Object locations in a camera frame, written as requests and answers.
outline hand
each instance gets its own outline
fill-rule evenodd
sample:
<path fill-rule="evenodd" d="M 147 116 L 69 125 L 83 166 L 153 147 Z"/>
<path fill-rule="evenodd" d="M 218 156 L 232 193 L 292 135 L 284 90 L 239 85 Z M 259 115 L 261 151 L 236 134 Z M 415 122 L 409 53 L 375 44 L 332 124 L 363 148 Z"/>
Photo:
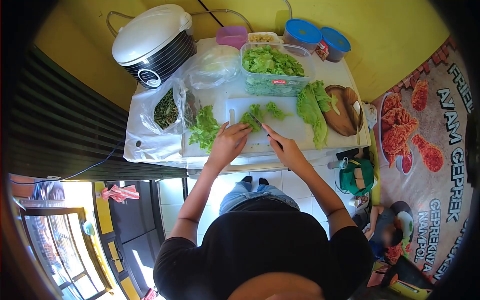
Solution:
<path fill-rule="evenodd" d="M 270 136 L 267 136 L 267 139 L 282 164 L 297 174 L 302 170 L 307 170 L 312 167 L 307 159 L 305 159 L 305 156 L 303 156 L 303 153 L 300 151 L 297 143 L 294 140 L 290 140 L 281 136 L 273 131 L 273 129 L 271 129 L 267 124 L 262 124 L 262 126 L 270 134 Z M 277 141 L 282 144 L 283 150 L 277 144 Z"/>
<path fill-rule="evenodd" d="M 212 151 L 210 151 L 210 156 L 205 164 L 218 172 L 240 154 L 247 143 L 248 134 L 253 129 L 252 127 L 247 128 L 249 124 L 243 123 L 237 123 L 225 129 L 228 123 L 224 123 L 218 130 Z"/>
<path fill-rule="evenodd" d="M 365 231 L 365 237 L 367 238 L 367 240 L 372 236 L 372 233 L 373 233 L 373 230 L 371 228 L 368 228 Z"/>

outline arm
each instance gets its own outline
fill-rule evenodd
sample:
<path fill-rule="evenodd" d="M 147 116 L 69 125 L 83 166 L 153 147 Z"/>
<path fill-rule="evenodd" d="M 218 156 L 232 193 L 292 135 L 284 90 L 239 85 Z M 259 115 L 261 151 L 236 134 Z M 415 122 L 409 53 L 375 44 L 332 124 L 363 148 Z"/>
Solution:
<path fill-rule="evenodd" d="M 197 244 L 198 222 L 210 195 L 212 184 L 220 171 L 236 158 L 247 143 L 248 124 L 234 124 L 227 129 L 228 122 L 222 125 L 212 146 L 212 151 L 200 176 L 183 203 L 177 221 L 169 238 L 183 237 Z"/>
<path fill-rule="evenodd" d="M 312 165 L 305 159 L 294 140 L 287 139 L 269 126 L 263 127 L 271 135 L 268 137 L 270 146 L 275 151 L 280 161 L 297 174 L 309 187 L 319 206 L 326 214 L 330 227 L 330 237 L 337 231 L 347 226 L 356 226 L 350 214 L 332 188 L 315 172 Z"/>
<path fill-rule="evenodd" d="M 365 232 L 365 236 L 369 238 L 372 236 L 372 233 L 375 232 L 375 227 L 377 226 L 377 219 L 378 215 L 384 212 L 384 207 L 382 205 L 374 205 L 372 206 L 372 210 L 370 211 L 370 229 Z"/>

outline red sauce bowl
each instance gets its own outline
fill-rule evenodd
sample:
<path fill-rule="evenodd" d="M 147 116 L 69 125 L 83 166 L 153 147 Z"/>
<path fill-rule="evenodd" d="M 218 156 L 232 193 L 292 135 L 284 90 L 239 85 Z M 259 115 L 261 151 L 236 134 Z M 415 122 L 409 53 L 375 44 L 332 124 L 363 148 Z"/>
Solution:
<path fill-rule="evenodd" d="M 408 175 L 413 169 L 413 153 L 410 150 L 410 153 L 406 156 L 398 156 L 396 159 L 395 166 L 398 171 L 403 175 Z"/>

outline glass window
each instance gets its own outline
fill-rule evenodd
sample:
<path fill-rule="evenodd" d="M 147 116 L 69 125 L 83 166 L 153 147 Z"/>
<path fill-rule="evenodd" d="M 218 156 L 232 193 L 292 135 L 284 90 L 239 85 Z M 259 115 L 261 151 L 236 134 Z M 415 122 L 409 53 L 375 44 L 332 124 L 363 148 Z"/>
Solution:
<path fill-rule="evenodd" d="M 86 300 L 105 293 L 105 275 L 93 261 L 96 254 L 89 253 L 94 252 L 91 237 L 83 232 L 83 208 L 28 208 L 22 217 L 35 257 L 63 299 Z"/>
<path fill-rule="evenodd" d="M 88 299 L 98 293 L 98 291 L 93 286 L 92 281 L 88 279 L 87 276 L 83 276 L 82 278 L 78 279 L 74 282 L 74 284 L 80 291 L 80 294 L 84 299 Z"/>

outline fried chicken poster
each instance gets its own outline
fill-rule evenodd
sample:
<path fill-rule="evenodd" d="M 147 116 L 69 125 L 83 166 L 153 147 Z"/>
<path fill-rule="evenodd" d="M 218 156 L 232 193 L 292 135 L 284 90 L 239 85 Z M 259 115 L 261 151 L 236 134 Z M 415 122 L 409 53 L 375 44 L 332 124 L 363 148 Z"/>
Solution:
<path fill-rule="evenodd" d="M 473 109 L 467 71 L 451 38 L 372 104 L 381 203 L 392 208 L 403 255 L 432 282 L 445 273 L 468 221 L 473 189 L 465 168 L 467 114 Z"/>

